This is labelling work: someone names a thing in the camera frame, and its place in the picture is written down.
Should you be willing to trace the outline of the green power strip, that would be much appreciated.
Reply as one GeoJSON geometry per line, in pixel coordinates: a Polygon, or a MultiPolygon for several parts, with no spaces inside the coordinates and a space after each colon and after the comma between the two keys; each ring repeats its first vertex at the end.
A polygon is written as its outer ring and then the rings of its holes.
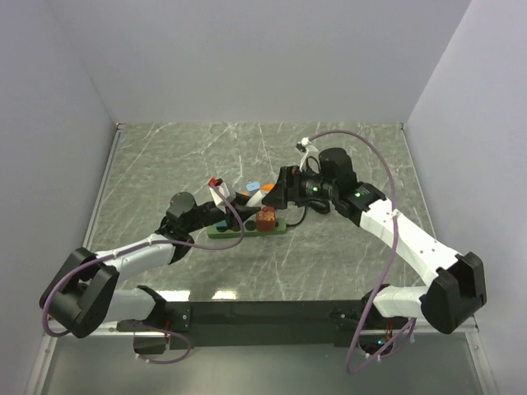
{"type": "MultiPolygon", "coordinates": [[[[287,223],[284,218],[277,218],[275,228],[269,231],[257,230],[254,226],[248,226],[252,220],[245,222],[245,238],[249,237],[264,237],[271,235],[284,235],[287,232],[287,223]]],[[[227,228],[218,228],[215,225],[206,228],[209,239],[239,239],[241,232],[235,230],[228,230],[227,228]]]]}

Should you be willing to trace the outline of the orange power strip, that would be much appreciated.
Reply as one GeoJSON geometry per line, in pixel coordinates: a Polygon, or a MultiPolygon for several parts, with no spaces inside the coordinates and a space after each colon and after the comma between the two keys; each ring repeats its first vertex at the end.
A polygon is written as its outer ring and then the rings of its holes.
{"type": "Polygon", "coordinates": [[[264,191],[266,193],[270,192],[273,189],[273,187],[274,187],[274,184],[260,184],[260,190],[262,190],[262,191],[264,191]]]}

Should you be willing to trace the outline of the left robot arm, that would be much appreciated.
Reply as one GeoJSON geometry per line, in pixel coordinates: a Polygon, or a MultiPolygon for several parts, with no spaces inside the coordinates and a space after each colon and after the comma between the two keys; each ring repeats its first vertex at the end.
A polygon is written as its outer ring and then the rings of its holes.
{"type": "Polygon", "coordinates": [[[156,267],[171,265],[195,247],[192,232],[218,222],[242,226],[259,212],[249,197],[235,194],[220,208],[215,201],[197,204],[193,194],[175,194],[159,228],[145,239],[106,252],[79,248],[70,253],[40,297],[43,329],[60,323],[77,338],[92,334],[102,323],[134,321],[145,330],[169,328],[166,300],[147,286],[118,291],[117,285],[156,267]]]}

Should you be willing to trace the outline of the white charger plug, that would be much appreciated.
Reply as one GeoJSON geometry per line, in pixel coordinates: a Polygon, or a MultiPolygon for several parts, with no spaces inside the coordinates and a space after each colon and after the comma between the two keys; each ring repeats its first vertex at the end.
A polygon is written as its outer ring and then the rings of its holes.
{"type": "Polygon", "coordinates": [[[250,197],[250,199],[246,203],[246,206],[247,207],[262,207],[264,205],[263,199],[265,198],[265,196],[266,196],[266,192],[259,190],[258,192],[256,192],[254,195],[250,197]]]}

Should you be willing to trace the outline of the red cube socket adapter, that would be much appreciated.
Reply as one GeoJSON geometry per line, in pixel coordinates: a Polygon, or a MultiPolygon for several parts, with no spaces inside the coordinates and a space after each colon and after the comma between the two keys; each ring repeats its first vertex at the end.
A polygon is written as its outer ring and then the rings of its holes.
{"type": "Polygon", "coordinates": [[[273,231],[277,224],[277,215],[273,207],[262,207],[255,216],[256,230],[259,232],[273,231]]]}

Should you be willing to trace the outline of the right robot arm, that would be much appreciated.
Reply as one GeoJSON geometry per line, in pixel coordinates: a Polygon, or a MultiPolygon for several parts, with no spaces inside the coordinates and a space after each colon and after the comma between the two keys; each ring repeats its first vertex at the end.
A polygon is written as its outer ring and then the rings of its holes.
{"type": "Polygon", "coordinates": [[[483,260],[442,244],[394,208],[378,188],[357,178],[351,157],[343,148],[319,153],[319,171],[283,166],[277,182],[262,203],[277,210],[289,204],[330,202],[342,217],[394,247],[422,279],[422,286],[381,286],[361,308],[370,328],[389,318],[424,318],[438,332],[451,334],[487,302],[483,260]]]}

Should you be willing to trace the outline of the light blue charger plug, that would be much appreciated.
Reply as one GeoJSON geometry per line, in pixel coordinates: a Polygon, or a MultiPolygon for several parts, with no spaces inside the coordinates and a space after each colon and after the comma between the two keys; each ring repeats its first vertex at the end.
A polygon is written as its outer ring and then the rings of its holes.
{"type": "Polygon", "coordinates": [[[259,182],[251,182],[246,184],[246,192],[249,196],[254,196],[260,190],[259,182]]]}

